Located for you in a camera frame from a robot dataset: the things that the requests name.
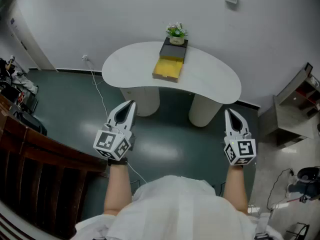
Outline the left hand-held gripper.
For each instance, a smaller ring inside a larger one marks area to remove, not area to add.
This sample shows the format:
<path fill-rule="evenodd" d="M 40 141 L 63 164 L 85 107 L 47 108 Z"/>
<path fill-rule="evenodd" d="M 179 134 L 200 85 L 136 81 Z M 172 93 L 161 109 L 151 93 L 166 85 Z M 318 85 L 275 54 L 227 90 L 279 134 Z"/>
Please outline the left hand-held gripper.
<path fill-rule="evenodd" d="M 104 158 L 120 161 L 133 149 L 135 135 L 130 131 L 135 124 L 137 103 L 129 100 L 115 107 L 107 123 L 97 131 L 93 148 Z"/>

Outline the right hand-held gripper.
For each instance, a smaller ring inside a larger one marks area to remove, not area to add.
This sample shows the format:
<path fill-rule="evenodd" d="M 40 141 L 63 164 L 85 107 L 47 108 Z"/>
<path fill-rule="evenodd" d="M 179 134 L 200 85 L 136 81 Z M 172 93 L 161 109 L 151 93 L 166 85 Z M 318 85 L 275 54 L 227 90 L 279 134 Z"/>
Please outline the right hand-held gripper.
<path fill-rule="evenodd" d="M 256 141 L 252 138 L 246 119 L 233 109 L 226 109 L 225 116 L 225 156 L 231 166 L 248 165 L 256 156 Z"/>

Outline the white kidney-shaped table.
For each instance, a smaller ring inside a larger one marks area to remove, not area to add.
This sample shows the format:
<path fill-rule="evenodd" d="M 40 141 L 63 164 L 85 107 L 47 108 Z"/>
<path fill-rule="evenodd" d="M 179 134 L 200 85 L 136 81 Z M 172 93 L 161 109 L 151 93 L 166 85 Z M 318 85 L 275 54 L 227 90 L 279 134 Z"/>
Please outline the white kidney-shaped table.
<path fill-rule="evenodd" d="M 222 105 L 240 98 L 238 75 L 218 58 L 191 46 L 186 49 L 177 83 L 153 78 L 162 45 L 160 41 L 130 44 L 116 50 L 103 64 L 104 81 L 119 88 L 126 100 L 136 101 L 138 116 L 148 117 L 159 109 L 159 88 L 193 93 L 188 118 L 200 128 L 210 123 Z"/>

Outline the yellow small drawer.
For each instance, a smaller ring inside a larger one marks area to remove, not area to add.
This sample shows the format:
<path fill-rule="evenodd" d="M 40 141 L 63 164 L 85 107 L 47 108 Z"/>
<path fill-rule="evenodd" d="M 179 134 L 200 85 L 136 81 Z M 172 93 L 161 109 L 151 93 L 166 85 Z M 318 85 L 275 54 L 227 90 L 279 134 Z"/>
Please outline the yellow small drawer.
<path fill-rule="evenodd" d="M 153 69 L 154 79 L 177 83 L 184 65 L 181 58 L 160 57 Z"/>

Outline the black drawer cabinet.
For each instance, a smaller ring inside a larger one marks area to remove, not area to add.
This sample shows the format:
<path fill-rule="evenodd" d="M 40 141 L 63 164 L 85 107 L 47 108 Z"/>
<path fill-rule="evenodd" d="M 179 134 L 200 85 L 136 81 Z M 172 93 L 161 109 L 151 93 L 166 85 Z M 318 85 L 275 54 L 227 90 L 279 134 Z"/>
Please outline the black drawer cabinet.
<path fill-rule="evenodd" d="M 188 40 L 185 39 L 181 45 L 170 43 L 170 38 L 166 37 L 165 41 L 160 49 L 159 57 L 166 60 L 176 60 L 184 63 L 186 51 L 188 47 Z"/>

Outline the person's left forearm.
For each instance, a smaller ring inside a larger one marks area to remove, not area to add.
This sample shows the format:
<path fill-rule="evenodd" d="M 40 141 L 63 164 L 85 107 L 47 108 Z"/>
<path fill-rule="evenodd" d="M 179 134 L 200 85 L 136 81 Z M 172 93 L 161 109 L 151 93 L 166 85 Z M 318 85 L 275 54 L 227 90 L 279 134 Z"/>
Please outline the person's left forearm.
<path fill-rule="evenodd" d="M 131 184 L 127 165 L 112 164 L 106 190 L 103 213 L 116 216 L 132 202 Z"/>

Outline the person's right forearm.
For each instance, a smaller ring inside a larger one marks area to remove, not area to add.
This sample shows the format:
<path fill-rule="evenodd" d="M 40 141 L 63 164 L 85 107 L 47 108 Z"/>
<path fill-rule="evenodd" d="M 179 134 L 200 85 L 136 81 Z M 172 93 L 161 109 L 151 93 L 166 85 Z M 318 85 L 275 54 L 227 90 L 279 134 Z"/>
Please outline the person's right forearm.
<path fill-rule="evenodd" d="M 241 166 L 228 168 L 223 197 L 239 211 L 248 214 L 248 198 L 245 190 L 244 170 Z"/>

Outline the grey shelf unit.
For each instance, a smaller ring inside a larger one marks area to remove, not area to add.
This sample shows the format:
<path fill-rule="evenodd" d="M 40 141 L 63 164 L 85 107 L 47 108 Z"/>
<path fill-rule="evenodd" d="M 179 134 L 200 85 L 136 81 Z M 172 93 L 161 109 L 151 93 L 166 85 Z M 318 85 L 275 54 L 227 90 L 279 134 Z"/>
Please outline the grey shelf unit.
<path fill-rule="evenodd" d="M 314 138 L 311 119 L 320 113 L 320 80 L 306 63 L 285 88 L 273 97 L 271 107 L 258 118 L 259 138 L 285 148 Z"/>

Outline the black round device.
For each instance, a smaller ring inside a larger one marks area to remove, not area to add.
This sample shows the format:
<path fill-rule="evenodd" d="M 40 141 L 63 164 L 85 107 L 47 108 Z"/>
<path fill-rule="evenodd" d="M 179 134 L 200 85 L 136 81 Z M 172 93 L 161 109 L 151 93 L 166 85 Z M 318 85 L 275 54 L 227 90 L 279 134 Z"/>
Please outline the black round device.
<path fill-rule="evenodd" d="M 320 201 L 320 166 L 305 167 L 299 170 L 296 182 L 287 185 L 285 196 L 290 199 L 291 194 L 294 193 L 301 194 L 301 196 L 290 201 L 299 200 L 304 204 L 308 201 Z"/>

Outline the dark wooden furniture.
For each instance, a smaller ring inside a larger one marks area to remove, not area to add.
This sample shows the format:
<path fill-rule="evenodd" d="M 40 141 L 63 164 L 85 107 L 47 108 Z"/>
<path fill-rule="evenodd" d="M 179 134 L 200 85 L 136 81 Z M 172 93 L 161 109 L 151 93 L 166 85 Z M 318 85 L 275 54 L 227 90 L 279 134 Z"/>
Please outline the dark wooden furniture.
<path fill-rule="evenodd" d="M 30 128 L 12 108 L 0 94 L 0 201 L 32 225 L 70 239 L 88 184 L 107 162 Z"/>

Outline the black bag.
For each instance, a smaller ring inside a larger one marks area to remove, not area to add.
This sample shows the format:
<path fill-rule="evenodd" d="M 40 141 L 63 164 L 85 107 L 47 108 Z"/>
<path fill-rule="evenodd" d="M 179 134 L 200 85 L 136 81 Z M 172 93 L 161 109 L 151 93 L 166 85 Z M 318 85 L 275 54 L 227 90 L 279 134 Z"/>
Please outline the black bag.
<path fill-rule="evenodd" d="M 47 136 L 47 129 L 33 115 L 30 115 L 25 111 L 15 111 L 13 112 L 13 115 L 27 127 L 41 133 L 44 136 Z"/>

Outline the potted flower plant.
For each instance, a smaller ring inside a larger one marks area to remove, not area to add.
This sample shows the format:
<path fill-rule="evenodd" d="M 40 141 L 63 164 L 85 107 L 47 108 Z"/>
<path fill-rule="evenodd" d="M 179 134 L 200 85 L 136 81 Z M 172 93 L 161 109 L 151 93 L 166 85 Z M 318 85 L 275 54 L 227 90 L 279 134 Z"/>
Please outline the potted flower plant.
<path fill-rule="evenodd" d="M 182 46 L 185 43 L 185 37 L 188 35 L 187 30 L 181 22 L 169 24 L 165 29 L 169 42 L 172 45 Z"/>

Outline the person's white shirt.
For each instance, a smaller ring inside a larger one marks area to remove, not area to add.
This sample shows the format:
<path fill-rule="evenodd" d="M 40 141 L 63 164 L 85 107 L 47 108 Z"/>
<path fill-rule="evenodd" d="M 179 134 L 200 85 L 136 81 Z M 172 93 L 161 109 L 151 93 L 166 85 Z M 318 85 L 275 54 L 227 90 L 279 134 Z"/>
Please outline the person's white shirt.
<path fill-rule="evenodd" d="M 79 222 L 71 240 L 254 240 L 258 221 L 206 181 L 170 175 L 141 186 L 117 215 Z"/>

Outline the pile of clutter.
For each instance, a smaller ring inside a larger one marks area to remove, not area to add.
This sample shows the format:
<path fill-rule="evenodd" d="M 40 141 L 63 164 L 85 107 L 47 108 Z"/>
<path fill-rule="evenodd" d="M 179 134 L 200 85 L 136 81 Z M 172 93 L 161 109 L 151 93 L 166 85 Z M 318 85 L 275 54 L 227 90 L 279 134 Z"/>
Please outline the pile of clutter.
<path fill-rule="evenodd" d="M 39 87 L 34 85 L 22 71 L 14 65 L 15 57 L 12 55 L 9 61 L 0 57 L 0 79 L 10 80 L 11 83 L 21 85 L 29 90 L 34 96 L 38 93 Z"/>

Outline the black metal stand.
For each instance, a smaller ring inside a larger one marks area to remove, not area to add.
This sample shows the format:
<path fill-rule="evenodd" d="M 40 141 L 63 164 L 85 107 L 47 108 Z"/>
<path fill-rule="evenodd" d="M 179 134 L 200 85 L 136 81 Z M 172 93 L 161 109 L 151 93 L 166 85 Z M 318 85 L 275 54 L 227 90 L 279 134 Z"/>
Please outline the black metal stand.
<path fill-rule="evenodd" d="M 306 240 L 310 225 L 297 222 L 292 229 L 285 232 L 285 240 Z"/>

